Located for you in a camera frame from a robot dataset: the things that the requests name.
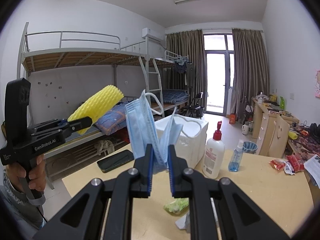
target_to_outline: patterned tablecloth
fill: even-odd
[[[299,133],[296,140],[290,138],[289,140],[294,145],[295,154],[298,153],[303,162],[306,162],[315,154],[320,156],[320,144],[311,136],[305,136],[301,133],[305,129],[304,126],[290,127],[290,129]]]

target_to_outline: human hand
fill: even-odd
[[[46,180],[44,172],[44,155],[39,155],[36,158],[37,166],[29,172],[29,188],[36,189],[37,191],[44,191]],[[25,169],[19,163],[13,163],[6,166],[7,177],[9,178],[12,186],[20,192],[24,192],[20,178],[26,177]]]

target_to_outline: bed ladder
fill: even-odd
[[[162,96],[161,76],[160,76],[160,73],[159,73],[158,66],[156,64],[156,60],[152,59],[153,66],[154,66],[154,68],[156,70],[155,72],[150,72],[149,71],[149,61],[148,60],[146,60],[146,65],[144,65],[143,61],[142,61],[142,58],[139,57],[139,62],[140,62],[140,65],[141,65],[141,68],[142,68],[142,71],[143,71],[144,80],[146,82],[146,92],[157,92],[157,91],[159,91],[160,92],[160,103],[161,103],[161,105],[163,107],[164,104],[163,104],[163,96]],[[150,88],[149,88],[149,74],[158,75],[159,88],[150,90]],[[150,96],[147,96],[147,98],[148,98],[148,102],[149,102],[149,104],[151,106]]]

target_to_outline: surgical mask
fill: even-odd
[[[147,100],[148,95],[152,96],[156,100],[160,108],[160,112],[150,107]],[[168,168],[168,146],[170,144],[176,144],[180,132],[189,137],[182,130],[183,125],[177,124],[174,121],[173,117],[178,116],[180,118],[183,118],[187,122],[195,122],[188,121],[181,115],[175,115],[175,111],[176,108],[174,109],[173,114],[171,115],[171,118],[164,129],[164,133],[159,140],[152,114],[152,112],[159,115],[163,113],[163,107],[160,104],[158,98],[154,94],[146,93],[145,90],[143,90],[140,98],[125,105],[127,129],[134,158],[137,159],[144,156],[147,144],[152,144],[155,155],[153,163],[153,173],[158,173]]]

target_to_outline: upper bunk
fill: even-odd
[[[40,36],[45,39],[46,34],[57,34],[60,36],[59,47],[50,49],[37,49],[32,51],[29,48],[29,38],[31,36]],[[68,34],[87,35],[90,38],[66,37]],[[153,57],[149,54],[149,39],[137,42],[125,47],[121,47],[121,41],[118,36],[78,31],[48,31],[39,33],[28,33],[28,23],[26,23],[19,49],[17,77],[20,77],[20,66],[24,66],[27,73],[41,70],[70,67],[70,66],[88,66],[88,65],[129,65],[141,66],[145,64],[146,59],[149,61],[149,67],[154,67],[155,59],[157,67],[170,68],[174,67],[176,62],[184,61],[187,57],[174,54],[165,50],[163,57]],[[114,49],[105,48],[84,48],[84,47],[62,47],[66,41],[95,42],[96,44],[107,44],[109,47],[116,46]],[[133,50],[137,47],[145,48],[146,53],[137,53]]]

